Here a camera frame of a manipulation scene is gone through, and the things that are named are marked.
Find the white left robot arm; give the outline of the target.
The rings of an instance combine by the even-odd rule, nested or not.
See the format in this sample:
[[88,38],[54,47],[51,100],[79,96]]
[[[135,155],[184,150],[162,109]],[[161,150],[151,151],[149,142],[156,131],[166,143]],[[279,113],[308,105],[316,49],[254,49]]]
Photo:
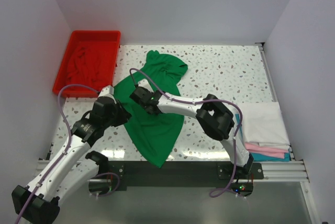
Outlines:
[[108,158],[93,151],[93,145],[109,127],[127,123],[131,117],[113,96],[111,86],[104,87],[85,113],[69,130],[63,147],[27,186],[16,186],[12,192],[18,217],[30,223],[53,223],[61,203],[91,178],[120,176],[109,169]]

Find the green t-shirt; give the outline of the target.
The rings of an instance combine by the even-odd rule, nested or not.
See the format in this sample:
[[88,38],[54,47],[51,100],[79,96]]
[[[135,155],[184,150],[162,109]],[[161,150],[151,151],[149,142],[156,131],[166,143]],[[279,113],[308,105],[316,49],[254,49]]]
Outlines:
[[[187,70],[187,64],[179,58],[151,50],[141,71],[132,73],[114,87],[115,98],[131,114],[124,125],[129,137],[140,154],[157,167],[170,155],[184,122],[183,115],[159,112],[156,102],[162,94],[157,88],[179,96],[177,84]],[[145,102],[137,101],[132,97],[136,90],[134,83],[146,76],[155,82],[154,94],[146,96]]]

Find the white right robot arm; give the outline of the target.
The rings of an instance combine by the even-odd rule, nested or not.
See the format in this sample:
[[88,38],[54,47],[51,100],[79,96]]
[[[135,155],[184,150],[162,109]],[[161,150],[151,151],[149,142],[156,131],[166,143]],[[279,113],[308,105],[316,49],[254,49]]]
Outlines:
[[130,98],[148,114],[177,114],[196,119],[207,136],[222,144],[238,173],[250,173],[253,157],[237,136],[242,116],[236,125],[234,114],[226,106],[232,105],[231,102],[224,102],[212,94],[203,99],[186,98],[143,86],[137,86]]

